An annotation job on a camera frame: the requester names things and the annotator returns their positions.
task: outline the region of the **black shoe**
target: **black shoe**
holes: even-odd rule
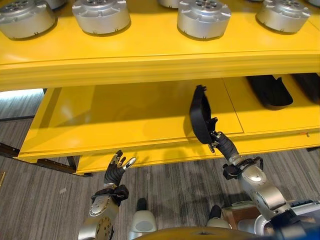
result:
[[[221,218],[221,207],[219,207],[218,205],[214,205],[211,208],[209,219],[213,219],[213,218]]]
[[[147,200],[144,197],[140,198],[136,203],[136,210],[137,211],[148,210]]]

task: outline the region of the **robot finger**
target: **robot finger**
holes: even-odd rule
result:
[[[115,153],[115,155],[113,155],[110,163],[111,164],[118,164],[119,159],[121,158],[122,155],[123,155],[123,152],[121,150],[117,151]]]
[[[128,168],[130,168],[135,162],[136,162],[137,158],[132,157],[130,158],[129,161],[126,162],[126,164],[122,167],[123,170],[127,170]]]
[[[124,163],[124,161],[126,160],[126,157],[124,156],[118,163],[118,168],[120,168],[122,166],[122,164]]]

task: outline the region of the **silver cylindrical part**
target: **silver cylindrical part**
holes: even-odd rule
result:
[[[310,17],[308,8],[296,0],[264,0],[256,19],[284,33],[296,33]]]
[[[0,31],[9,39],[24,39],[43,33],[56,20],[45,1],[16,0],[0,8]]]
[[[80,28],[90,34],[110,34],[130,23],[125,0],[77,0],[72,6]]]
[[[225,33],[230,17],[228,6],[217,0],[181,0],[177,26],[194,38],[217,38]]]
[[[179,0],[157,0],[158,3],[166,8],[177,9],[179,7]]]
[[[45,1],[49,4],[49,7],[51,9],[57,9],[67,2],[67,0],[45,0]]]
[[[308,3],[320,7],[320,0],[306,0]]]

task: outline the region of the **black robotic glove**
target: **black robotic glove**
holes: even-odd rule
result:
[[[104,180],[103,180],[105,185],[114,184],[116,187],[119,186],[122,176],[125,173],[126,169],[130,168],[137,160],[135,157],[132,157],[126,164],[124,164],[126,157],[124,156],[120,160],[122,155],[123,155],[123,152],[119,150],[113,156],[108,168],[105,171]]]

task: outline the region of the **yellow shelving unit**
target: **yellow shelving unit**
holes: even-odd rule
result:
[[[264,138],[245,138],[233,140],[241,155],[284,151],[297,148],[311,148],[319,146],[320,133],[296,133]],[[105,171],[114,153],[84,155],[80,157],[76,174]],[[223,158],[219,150],[215,154],[207,145],[201,143],[185,143],[169,147],[137,149],[125,151],[128,158],[137,157],[133,167],[144,167],[158,164],[172,164],[186,161]]]
[[[197,41],[177,29],[177,10],[156,0],[128,0],[131,26],[116,35],[82,32],[72,1],[35,39],[0,33],[0,91],[320,72],[319,11],[296,34],[255,19],[261,3],[224,0],[232,16],[223,37]]]
[[[293,104],[276,111],[259,103],[245,77],[49,89],[18,159],[82,155],[77,173],[85,173],[103,170],[118,149],[137,156],[137,166],[221,157],[192,132],[189,107],[199,84],[207,86],[217,130],[240,153],[319,146],[320,105],[308,100],[291,75],[277,77]]]

